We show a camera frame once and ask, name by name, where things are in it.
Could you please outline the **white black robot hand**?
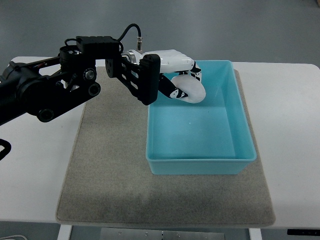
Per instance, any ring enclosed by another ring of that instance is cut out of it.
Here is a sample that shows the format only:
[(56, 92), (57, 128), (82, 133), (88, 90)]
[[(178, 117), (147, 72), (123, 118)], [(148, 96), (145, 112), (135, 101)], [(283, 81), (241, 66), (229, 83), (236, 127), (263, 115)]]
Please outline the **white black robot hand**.
[(155, 54), (160, 58), (160, 80), (158, 90), (170, 98), (171, 92), (176, 87), (172, 83), (172, 78), (179, 75), (190, 75), (202, 82), (202, 70), (195, 60), (187, 55), (174, 50), (156, 50), (140, 53), (136, 50), (128, 50), (122, 54), (132, 64), (138, 64), (146, 55)]

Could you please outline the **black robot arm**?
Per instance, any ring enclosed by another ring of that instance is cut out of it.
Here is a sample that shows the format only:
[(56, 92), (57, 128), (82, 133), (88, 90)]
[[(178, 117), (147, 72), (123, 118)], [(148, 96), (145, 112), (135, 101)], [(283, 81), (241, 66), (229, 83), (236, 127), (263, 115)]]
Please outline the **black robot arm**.
[(144, 105), (158, 96), (161, 59), (145, 55), (138, 64), (122, 56), (123, 45), (111, 36), (78, 36), (59, 55), (31, 63), (10, 62), (0, 77), (0, 122), (25, 113), (47, 123), (96, 97), (96, 61), (105, 60), (110, 78), (120, 80)]

